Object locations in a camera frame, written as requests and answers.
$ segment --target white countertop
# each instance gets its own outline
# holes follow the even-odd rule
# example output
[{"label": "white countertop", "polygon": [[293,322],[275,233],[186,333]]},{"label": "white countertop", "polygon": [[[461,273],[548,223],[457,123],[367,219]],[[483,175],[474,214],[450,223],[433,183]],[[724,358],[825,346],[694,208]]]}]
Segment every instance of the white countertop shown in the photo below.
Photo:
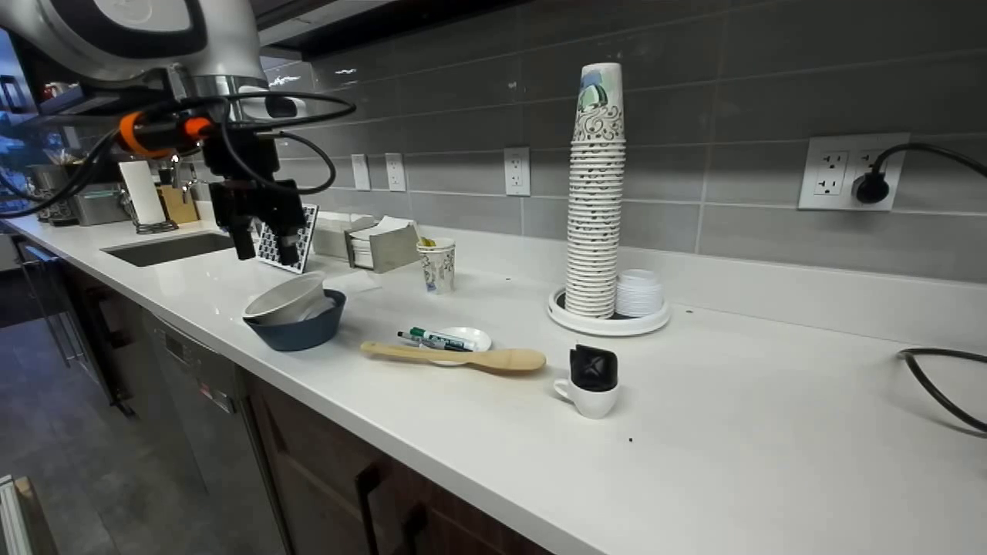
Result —
[{"label": "white countertop", "polygon": [[[543,301],[555,284],[536,281],[539,270],[490,270],[497,268],[490,255],[502,253],[474,265],[472,253],[462,255],[453,297],[424,294],[415,268],[375,277],[331,265],[326,284],[350,294],[341,333],[331,346],[279,355],[240,322],[247,297],[287,281],[275,268],[233,263],[232,253],[134,268],[103,248],[165,233],[136,238],[131,225],[49,227],[34,219],[11,225],[552,552],[984,555],[987,547],[987,442],[945,425],[951,419],[893,360],[903,341],[876,338],[880,316],[866,322],[866,335],[833,331],[833,316],[825,316],[831,331],[784,322],[806,313],[749,316],[737,313],[737,306],[706,309],[703,300],[712,297],[699,300],[672,277],[676,316],[662,333],[588,338],[545,316]],[[527,248],[519,238],[483,241]],[[533,248],[555,253],[562,244],[533,241]],[[951,297],[974,309],[987,300],[984,287],[959,284],[893,277],[860,277],[860,284],[920,288],[926,301]],[[959,335],[973,322],[974,331],[987,322],[987,310],[962,316]],[[363,338],[392,341],[395,331],[409,322],[483,327],[497,346],[545,351],[548,372],[502,380],[357,355]],[[922,331],[906,327],[899,335],[922,338]],[[621,355],[623,404],[612,419],[582,419],[548,394],[578,341]],[[980,368],[936,368],[951,371],[937,380],[987,411]]]}]

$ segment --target backsplash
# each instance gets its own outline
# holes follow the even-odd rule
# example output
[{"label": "backsplash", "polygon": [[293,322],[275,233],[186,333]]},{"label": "backsplash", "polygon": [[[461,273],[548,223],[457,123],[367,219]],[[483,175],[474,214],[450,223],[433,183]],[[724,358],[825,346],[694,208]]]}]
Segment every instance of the backsplash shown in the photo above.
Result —
[{"label": "backsplash", "polygon": [[[340,164],[322,202],[562,241],[578,72],[598,59],[627,67],[627,247],[987,281],[987,183],[962,167],[910,155],[893,213],[797,208],[807,134],[987,155],[984,0],[533,0],[318,59],[303,86],[357,100],[303,129]],[[502,148],[530,148],[530,198],[502,194]],[[287,175],[322,179],[285,155]]]}]

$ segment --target bowl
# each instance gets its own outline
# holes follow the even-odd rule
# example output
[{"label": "bowl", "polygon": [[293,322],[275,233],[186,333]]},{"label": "bowl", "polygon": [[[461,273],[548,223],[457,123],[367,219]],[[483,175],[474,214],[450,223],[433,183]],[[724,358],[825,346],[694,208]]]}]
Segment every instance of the bowl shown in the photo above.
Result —
[{"label": "bowl", "polygon": [[340,288],[325,288],[325,300],[331,300],[331,306],[305,321],[291,321],[291,322],[256,322],[247,321],[247,327],[268,341],[268,348],[275,351],[303,351],[303,348],[316,348],[326,338],[335,335],[340,331],[340,316],[341,316],[341,306],[346,297]]},{"label": "bowl", "polygon": [[300,273],[285,281],[282,287],[264,288],[243,309],[243,321],[250,322],[293,322],[305,321],[308,306],[322,300],[322,281],[311,273]]}]

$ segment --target robotic arm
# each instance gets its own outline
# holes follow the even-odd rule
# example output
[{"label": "robotic arm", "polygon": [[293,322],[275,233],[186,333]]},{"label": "robotic arm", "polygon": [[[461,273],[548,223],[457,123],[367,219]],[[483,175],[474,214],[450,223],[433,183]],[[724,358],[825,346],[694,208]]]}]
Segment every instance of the robotic arm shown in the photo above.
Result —
[{"label": "robotic arm", "polygon": [[210,168],[224,179],[210,190],[238,255],[254,255],[250,219],[261,219],[282,263],[295,263],[305,213],[295,185],[275,183],[275,137],[259,131],[275,125],[232,125],[243,116],[232,100],[256,100],[264,88],[250,0],[0,0],[0,28],[90,81],[186,72],[190,97],[124,114],[118,144],[149,160],[202,148]]}]

